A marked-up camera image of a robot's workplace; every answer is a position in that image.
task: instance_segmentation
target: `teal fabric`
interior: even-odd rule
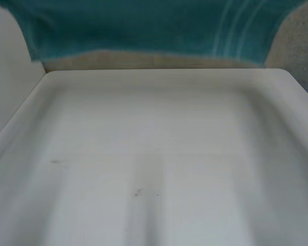
[[[0,0],[32,59],[97,49],[263,63],[284,18],[304,0]]]

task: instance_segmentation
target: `white surface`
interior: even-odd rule
[[[42,64],[31,62],[17,22],[0,8],[0,130],[44,75]]]
[[[20,121],[0,246],[308,245],[308,95],[285,71],[54,72],[0,143]]]

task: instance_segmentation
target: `dark spot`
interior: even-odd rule
[[[142,191],[142,189],[137,189],[137,192],[134,194],[134,196],[140,196]]]

